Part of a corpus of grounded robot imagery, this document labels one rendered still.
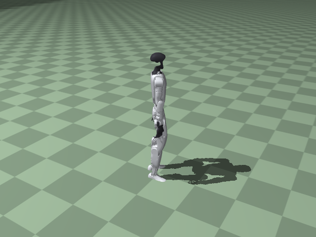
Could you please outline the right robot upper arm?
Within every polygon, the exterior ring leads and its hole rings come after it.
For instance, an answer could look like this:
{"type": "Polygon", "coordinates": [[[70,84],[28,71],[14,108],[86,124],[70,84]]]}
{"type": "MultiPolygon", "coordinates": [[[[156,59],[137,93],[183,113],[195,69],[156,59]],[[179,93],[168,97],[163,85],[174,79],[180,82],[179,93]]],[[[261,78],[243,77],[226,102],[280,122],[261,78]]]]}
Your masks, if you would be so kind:
{"type": "Polygon", "coordinates": [[[162,97],[162,88],[163,88],[163,80],[160,77],[156,77],[155,82],[155,103],[158,105],[159,101],[161,100],[162,97]]]}

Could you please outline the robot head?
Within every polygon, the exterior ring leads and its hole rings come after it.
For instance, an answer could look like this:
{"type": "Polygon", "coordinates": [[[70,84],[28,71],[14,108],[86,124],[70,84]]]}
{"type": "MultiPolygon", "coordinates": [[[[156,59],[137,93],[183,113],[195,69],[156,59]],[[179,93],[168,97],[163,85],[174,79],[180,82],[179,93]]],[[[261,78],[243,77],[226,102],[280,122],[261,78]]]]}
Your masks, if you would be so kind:
{"type": "MultiPolygon", "coordinates": [[[[159,52],[153,53],[150,57],[150,60],[153,62],[160,62],[159,66],[155,66],[155,69],[152,72],[152,75],[156,75],[160,69],[163,69],[163,60],[165,59],[165,55],[159,52]]],[[[162,74],[162,72],[160,71],[160,74],[162,74]]]]}

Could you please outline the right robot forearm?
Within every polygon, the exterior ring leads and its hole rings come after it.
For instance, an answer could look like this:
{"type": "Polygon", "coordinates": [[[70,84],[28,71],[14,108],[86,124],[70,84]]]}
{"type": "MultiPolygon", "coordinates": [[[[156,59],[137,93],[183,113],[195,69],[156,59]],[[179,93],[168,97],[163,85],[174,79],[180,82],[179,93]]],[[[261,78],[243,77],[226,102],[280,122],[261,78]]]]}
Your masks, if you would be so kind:
{"type": "Polygon", "coordinates": [[[157,121],[159,121],[159,125],[163,125],[163,107],[164,107],[164,102],[163,101],[159,101],[157,108],[156,108],[156,112],[157,112],[157,121]]]}

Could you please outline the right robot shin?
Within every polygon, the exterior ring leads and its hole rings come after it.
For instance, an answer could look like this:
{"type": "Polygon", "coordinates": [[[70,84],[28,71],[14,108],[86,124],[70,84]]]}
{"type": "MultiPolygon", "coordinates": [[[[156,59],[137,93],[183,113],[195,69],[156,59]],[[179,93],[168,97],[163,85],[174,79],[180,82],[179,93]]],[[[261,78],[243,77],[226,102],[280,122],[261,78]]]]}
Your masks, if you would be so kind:
{"type": "Polygon", "coordinates": [[[158,167],[160,165],[162,151],[159,154],[157,148],[152,148],[152,154],[151,154],[151,164],[152,164],[152,176],[157,175],[158,167]],[[154,175],[155,174],[155,175],[154,175]]]}

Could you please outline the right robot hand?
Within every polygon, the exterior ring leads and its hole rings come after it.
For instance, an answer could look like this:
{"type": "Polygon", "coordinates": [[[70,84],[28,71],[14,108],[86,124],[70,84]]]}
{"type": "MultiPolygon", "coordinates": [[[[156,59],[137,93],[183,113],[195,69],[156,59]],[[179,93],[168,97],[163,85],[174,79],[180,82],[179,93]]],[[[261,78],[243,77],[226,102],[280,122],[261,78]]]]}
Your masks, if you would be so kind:
{"type": "Polygon", "coordinates": [[[154,138],[159,138],[160,136],[162,136],[162,133],[164,132],[164,129],[163,129],[163,125],[159,125],[159,121],[157,121],[157,134],[154,138]]]}

